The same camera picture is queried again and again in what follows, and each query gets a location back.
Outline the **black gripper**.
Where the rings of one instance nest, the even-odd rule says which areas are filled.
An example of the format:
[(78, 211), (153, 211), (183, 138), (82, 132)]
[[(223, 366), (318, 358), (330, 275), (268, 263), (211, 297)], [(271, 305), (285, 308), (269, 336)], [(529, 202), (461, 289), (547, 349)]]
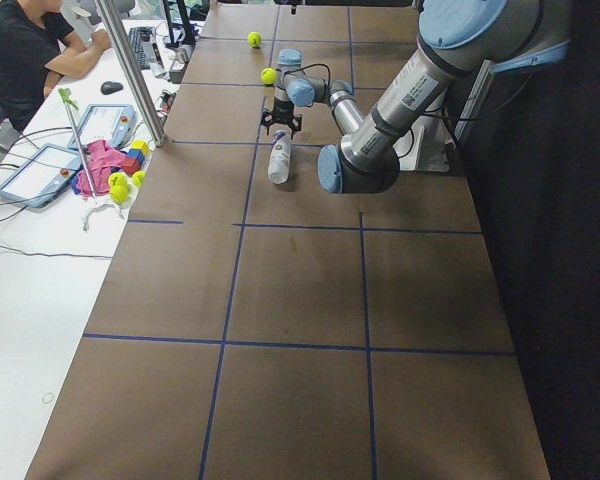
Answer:
[(275, 98), (271, 116), (274, 123), (291, 123), (293, 121), (293, 103)]

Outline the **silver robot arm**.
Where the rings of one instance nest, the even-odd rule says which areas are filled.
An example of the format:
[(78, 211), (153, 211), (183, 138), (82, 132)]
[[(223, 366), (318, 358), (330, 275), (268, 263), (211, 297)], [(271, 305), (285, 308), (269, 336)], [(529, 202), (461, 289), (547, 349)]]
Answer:
[(421, 1), (417, 48), (367, 115), (349, 84), (306, 75), (301, 54), (280, 52), (264, 127), (302, 128), (297, 107), (329, 106), (343, 137), (322, 148), (318, 177), (334, 194), (388, 190), (399, 174), (395, 143), (453, 81), (484, 61), (494, 74), (528, 73), (561, 61), (570, 41), (569, 1)]

